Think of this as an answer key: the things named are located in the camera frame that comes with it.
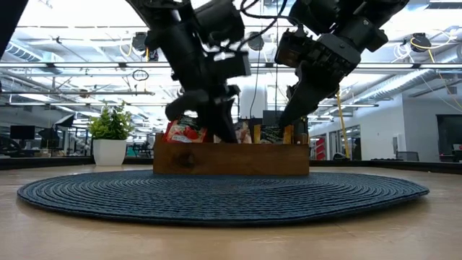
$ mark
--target yellow pole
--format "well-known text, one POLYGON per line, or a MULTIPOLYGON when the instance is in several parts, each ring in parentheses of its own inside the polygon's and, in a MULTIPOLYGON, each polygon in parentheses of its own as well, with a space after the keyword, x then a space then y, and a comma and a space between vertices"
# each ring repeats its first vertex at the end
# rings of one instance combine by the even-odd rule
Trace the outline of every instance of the yellow pole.
POLYGON ((341 131, 344 133, 345 156, 346 156, 346 158, 349 159, 350 158, 350 156, 349 156, 349 145, 348 145, 348 139, 347 139, 347 130, 345 130, 344 115, 341 112, 340 91, 337 92, 337 105, 339 107, 341 131))

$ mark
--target blue round rug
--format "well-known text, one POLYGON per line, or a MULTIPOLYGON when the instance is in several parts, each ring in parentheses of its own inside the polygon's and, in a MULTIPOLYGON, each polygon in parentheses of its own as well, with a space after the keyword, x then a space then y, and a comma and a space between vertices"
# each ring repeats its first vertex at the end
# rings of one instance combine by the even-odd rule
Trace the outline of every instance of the blue round rug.
POLYGON ((40 208, 107 220, 260 226, 356 214, 415 199, 429 190, 397 178, 351 173, 250 177, 134 170, 49 178, 17 193, 40 208))

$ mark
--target wooden crate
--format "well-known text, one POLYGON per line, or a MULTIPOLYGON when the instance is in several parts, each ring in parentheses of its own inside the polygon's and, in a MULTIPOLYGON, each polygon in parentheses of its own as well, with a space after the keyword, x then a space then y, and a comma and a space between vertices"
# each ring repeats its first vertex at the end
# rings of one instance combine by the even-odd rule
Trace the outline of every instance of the wooden crate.
POLYGON ((154 172, 158 174, 306 176, 306 144, 185 144, 156 135, 154 172))

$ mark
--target table surface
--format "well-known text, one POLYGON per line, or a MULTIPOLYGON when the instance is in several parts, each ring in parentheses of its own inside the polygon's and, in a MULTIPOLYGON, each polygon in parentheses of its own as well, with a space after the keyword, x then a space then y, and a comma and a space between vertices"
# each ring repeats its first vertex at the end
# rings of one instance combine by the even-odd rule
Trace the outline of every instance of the table surface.
MULTIPOLYGON (((127 165, 124 170, 149 169, 127 165)), ((462 257, 462 175, 380 168, 369 173, 430 188, 423 199, 342 220, 278 228, 192 228, 105 222, 45 212, 17 201, 31 181, 94 171, 91 165, 0 171, 0 259, 451 260, 462 257)))

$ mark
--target green plant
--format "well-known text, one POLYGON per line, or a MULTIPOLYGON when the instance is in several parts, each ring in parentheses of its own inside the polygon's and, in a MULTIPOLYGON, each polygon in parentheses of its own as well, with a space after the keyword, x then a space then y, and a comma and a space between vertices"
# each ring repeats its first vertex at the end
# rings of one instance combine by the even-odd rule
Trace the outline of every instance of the green plant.
POLYGON ((110 108, 107 104, 99 118, 91 117, 90 133, 93 139, 126 140, 134 130, 130 124, 131 113, 124 112, 122 106, 110 108))

